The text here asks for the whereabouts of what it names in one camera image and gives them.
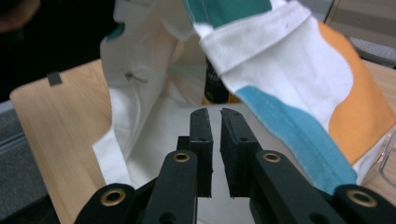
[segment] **orange fabric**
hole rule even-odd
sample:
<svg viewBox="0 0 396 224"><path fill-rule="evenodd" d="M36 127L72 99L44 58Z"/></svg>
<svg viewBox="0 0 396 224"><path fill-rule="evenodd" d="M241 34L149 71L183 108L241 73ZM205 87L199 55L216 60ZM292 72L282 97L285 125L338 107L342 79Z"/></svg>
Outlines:
<svg viewBox="0 0 396 224"><path fill-rule="evenodd" d="M335 108L329 126L331 138L353 164L379 141L396 118L350 43L321 22L318 28L323 38L344 57L353 74L352 90Z"/></svg>

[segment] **multicolored fabric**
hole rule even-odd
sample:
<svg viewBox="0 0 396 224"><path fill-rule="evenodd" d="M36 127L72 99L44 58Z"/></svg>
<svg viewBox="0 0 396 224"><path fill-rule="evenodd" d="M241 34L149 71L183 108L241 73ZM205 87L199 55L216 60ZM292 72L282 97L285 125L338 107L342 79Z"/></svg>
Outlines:
<svg viewBox="0 0 396 224"><path fill-rule="evenodd" d="M332 193L356 183L352 165L378 150L395 116L349 42L294 1L184 4L225 86L314 186Z"/></svg>

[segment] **wooden table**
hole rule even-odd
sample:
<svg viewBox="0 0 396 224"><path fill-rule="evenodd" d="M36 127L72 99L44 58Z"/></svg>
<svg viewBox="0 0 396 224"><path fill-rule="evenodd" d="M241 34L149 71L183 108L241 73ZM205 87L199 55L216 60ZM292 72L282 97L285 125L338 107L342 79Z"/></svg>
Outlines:
<svg viewBox="0 0 396 224"><path fill-rule="evenodd" d="M396 111L396 71L367 63ZM100 61L61 73L62 84L44 78L17 88L10 98L62 223L105 181L92 144L110 127L111 107Z"/></svg>

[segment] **hand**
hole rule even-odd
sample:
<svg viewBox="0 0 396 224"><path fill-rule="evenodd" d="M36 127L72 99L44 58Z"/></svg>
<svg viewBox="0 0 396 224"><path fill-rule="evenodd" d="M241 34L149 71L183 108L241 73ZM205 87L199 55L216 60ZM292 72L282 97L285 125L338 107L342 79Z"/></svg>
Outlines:
<svg viewBox="0 0 396 224"><path fill-rule="evenodd" d="M21 0L11 10L0 14L0 33L21 29L40 8L40 0Z"/></svg>

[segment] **gray carpet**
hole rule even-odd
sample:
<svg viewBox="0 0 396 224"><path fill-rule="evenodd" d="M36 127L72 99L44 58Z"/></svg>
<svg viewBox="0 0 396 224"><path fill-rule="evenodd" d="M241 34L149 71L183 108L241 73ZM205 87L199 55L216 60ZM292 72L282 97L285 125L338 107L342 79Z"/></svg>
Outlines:
<svg viewBox="0 0 396 224"><path fill-rule="evenodd" d="M0 114L0 221L48 195L13 109Z"/></svg>

